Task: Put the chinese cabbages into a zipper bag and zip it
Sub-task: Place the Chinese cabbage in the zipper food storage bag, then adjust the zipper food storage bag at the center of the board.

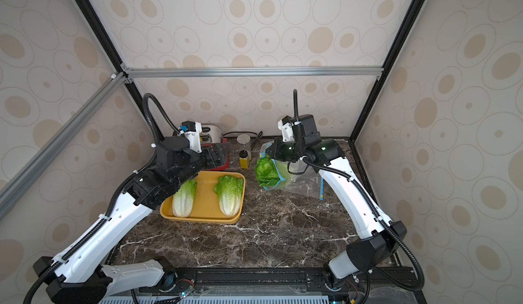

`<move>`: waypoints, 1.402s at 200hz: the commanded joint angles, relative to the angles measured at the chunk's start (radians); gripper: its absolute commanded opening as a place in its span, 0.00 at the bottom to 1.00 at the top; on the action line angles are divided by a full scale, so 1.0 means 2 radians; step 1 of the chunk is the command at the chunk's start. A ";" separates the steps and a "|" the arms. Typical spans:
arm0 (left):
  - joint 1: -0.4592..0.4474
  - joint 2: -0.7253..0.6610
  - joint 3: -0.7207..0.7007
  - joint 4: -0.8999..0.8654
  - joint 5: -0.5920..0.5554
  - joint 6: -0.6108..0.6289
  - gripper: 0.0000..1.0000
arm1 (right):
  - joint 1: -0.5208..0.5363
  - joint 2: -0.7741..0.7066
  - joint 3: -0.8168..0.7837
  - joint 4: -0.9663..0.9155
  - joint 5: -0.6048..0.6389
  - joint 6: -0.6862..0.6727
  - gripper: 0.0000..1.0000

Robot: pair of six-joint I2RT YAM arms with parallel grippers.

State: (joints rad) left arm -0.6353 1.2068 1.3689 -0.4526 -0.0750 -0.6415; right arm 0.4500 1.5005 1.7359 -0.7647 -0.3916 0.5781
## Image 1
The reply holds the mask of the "clear zipper bag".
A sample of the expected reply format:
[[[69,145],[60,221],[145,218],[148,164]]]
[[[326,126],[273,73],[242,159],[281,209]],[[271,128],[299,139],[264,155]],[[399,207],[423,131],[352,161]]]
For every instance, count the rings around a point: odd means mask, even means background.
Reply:
[[[261,145],[259,159],[267,156],[265,150],[271,143],[272,141]],[[318,173],[302,161],[286,163],[292,181],[285,188],[278,190],[324,200],[324,180]]]

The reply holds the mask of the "chinese cabbage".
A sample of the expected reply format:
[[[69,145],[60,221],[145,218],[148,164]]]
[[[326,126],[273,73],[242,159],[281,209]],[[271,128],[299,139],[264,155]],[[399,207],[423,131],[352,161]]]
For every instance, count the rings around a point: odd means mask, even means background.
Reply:
[[[260,187],[266,190],[283,189],[291,181],[287,163],[264,156],[257,161],[256,179]]]
[[[243,188],[244,181],[242,178],[235,178],[230,175],[218,178],[213,190],[217,195],[219,208],[225,216],[232,217],[239,212]]]
[[[194,198],[196,197],[197,182],[192,179],[181,185],[178,192],[172,197],[173,214],[179,218],[187,218],[192,213]]]

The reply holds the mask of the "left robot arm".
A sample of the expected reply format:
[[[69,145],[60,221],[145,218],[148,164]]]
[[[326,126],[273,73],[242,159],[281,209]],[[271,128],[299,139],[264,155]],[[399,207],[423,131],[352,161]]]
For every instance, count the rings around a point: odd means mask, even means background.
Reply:
[[[143,287],[162,287],[173,281],[174,268],[164,258],[144,263],[111,266],[103,259],[141,220],[197,177],[226,163],[220,145],[200,145],[200,124],[185,121],[174,135],[159,136],[149,109],[153,102],[162,116],[166,112],[153,94],[144,94],[143,111],[151,128],[154,154],[134,171],[113,194],[101,214],[81,237],[54,257],[42,256],[34,264],[37,281],[24,303],[31,303],[42,284],[53,303],[99,303],[105,297]]]

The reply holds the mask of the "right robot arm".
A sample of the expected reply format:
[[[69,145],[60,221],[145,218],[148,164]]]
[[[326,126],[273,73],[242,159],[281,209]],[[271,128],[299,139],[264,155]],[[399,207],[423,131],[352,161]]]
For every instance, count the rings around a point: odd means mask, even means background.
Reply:
[[[359,237],[326,264],[324,277],[328,287],[338,288],[350,275],[378,271],[403,290],[422,290],[425,278],[421,264],[403,241],[406,226],[401,221],[393,221],[379,208],[355,175],[339,144],[321,138],[313,115],[299,113],[297,91],[293,92],[293,109],[293,116],[279,121],[281,135],[267,148],[266,156],[280,162],[303,162],[318,173],[348,212]],[[405,284],[378,267],[398,249],[411,261],[417,276],[414,284]]]

